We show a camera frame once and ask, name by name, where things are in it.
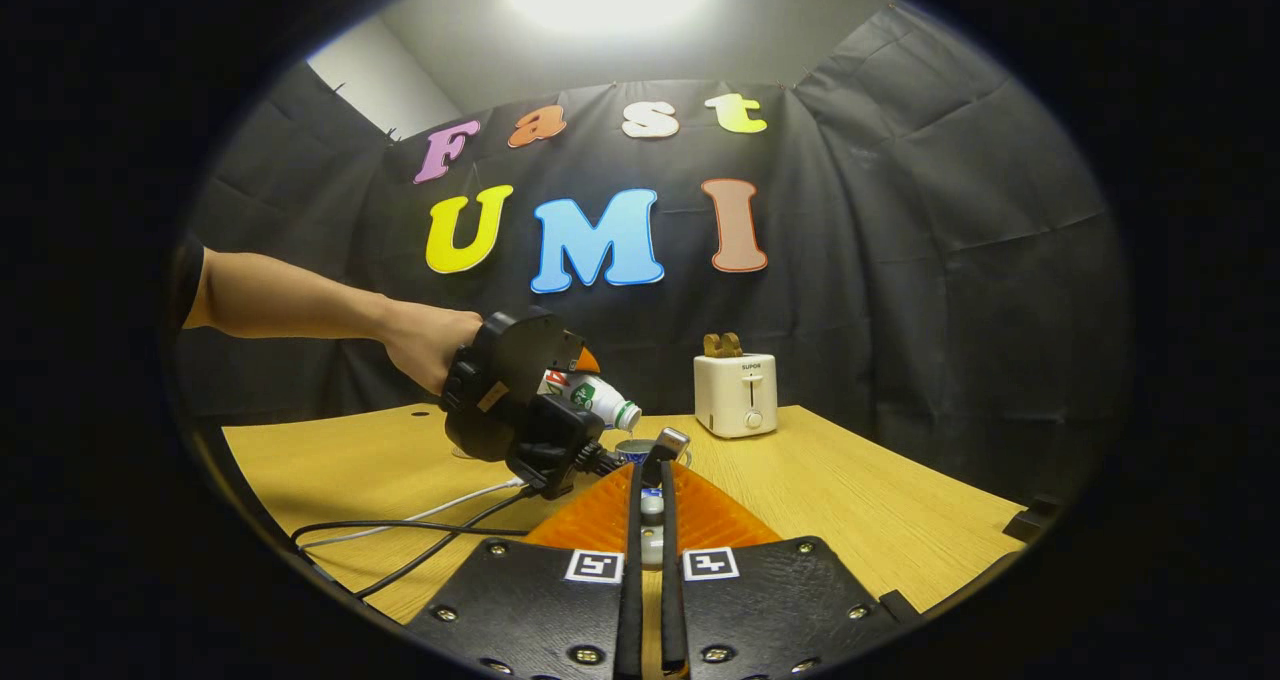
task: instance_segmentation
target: table surface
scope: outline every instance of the table surface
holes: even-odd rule
[[[818,535],[876,597],[900,590],[916,610],[941,602],[1023,543],[1001,533],[1024,506],[965,485],[804,407],[778,409],[778,430],[721,439],[690,415],[645,416],[636,438],[671,426],[689,434],[691,470],[754,512],[782,538]],[[291,423],[225,428],[250,485],[285,531],[333,520],[403,519],[512,476],[500,462],[453,456],[444,412],[431,405]],[[607,448],[627,439],[608,430]],[[529,499],[485,521],[532,528],[595,479],[558,501]],[[430,517],[461,522],[513,494],[499,490]],[[307,540],[352,533],[325,530]],[[311,548],[316,563],[357,590],[420,555],[439,533],[397,528]],[[408,622],[480,542],[462,535],[369,603]],[[660,575],[645,572],[645,676],[659,677]]]

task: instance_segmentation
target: bottle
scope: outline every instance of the bottle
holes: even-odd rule
[[[593,415],[604,420],[604,428],[608,430],[630,433],[644,415],[635,402],[622,397],[622,393],[599,375],[590,373],[548,370],[538,385],[538,393],[567,397],[573,405],[590,410]]]

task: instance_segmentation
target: white cable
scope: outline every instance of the white cable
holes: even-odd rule
[[[504,489],[504,488],[522,488],[527,483],[525,483],[525,480],[521,480],[520,478],[512,478],[511,480],[507,480],[506,483],[499,483],[499,484],[494,485],[493,488],[485,488],[483,490],[476,490],[474,493],[462,496],[458,499],[452,499],[452,501],[449,501],[447,503],[443,503],[439,507],[433,507],[431,510],[429,510],[426,512],[419,512],[417,515],[415,515],[412,517],[406,517],[404,520],[421,520],[421,519],[428,517],[430,515],[435,515],[435,512],[443,512],[443,511],[449,510],[451,507],[453,507],[456,505],[465,503],[468,499],[475,499],[475,498],[477,498],[480,496],[485,496],[485,494],[489,494],[489,493],[493,493],[493,492],[497,492],[497,490]],[[364,530],[364,531],[360,531],[360,533],[352,533],[349,535],[338,535],[338,538],[325,538],[323,540],[316,540],[314,543],[307,543],[305,546],[298,546],[298,548],[306,549],[306,548],[314,548],[316,546],[328,546],[330,543],[342,543],[342,542],[346,542],[346,540],[355,540],[356,538],[367,538],[369,535],[375,535],[375,534],[381,533],[384,530],[390,530],[390,529],[389,529],[389,526],[384,525],[381,528],[374,528],[371,530]]]

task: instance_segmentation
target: black backdrop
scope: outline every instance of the black backdrop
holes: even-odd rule
[[[721,128],[703,101],[760,102],[763,133]],[[676,106],[680,132],[636,140],[628,102]],[[568,128],[512,150],[526,111]],[[778,357],[801,403],[908,457],[1005,497],[1069,492],[1121,412],[1126,288],[1101,192],[1065,133],[1006,70],[922,15],[886,9],[796,88],[668,79],[572,88],[480,120],[443,178],[413,184],[426,131],[389,143],[306,65],[253,111],[196,204],[215,250],[265,252],[390,297],[488,314],[536,302],[585,334],[605,376],[650,414],[689,412],[690,357],[735,330]],[[710,265],[699,184],[758,188],[769,266]],[[424,261],[440,200],[512,184],[492,255],[452,275]],[[571,197],[595,223],[613,193],[653,188],[649,286],[536,296],[535,206]],[[462,211],[457,242],[479,209]],[[197,415],[229,424],[323,417],[424,397],[367,341],[234,341],[186,333]]]

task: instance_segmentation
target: white toaster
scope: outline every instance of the white toaster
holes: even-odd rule
[[[778,375],[772,355],[694,359],[694,415],[712,434],[744,438],[778,426]]]

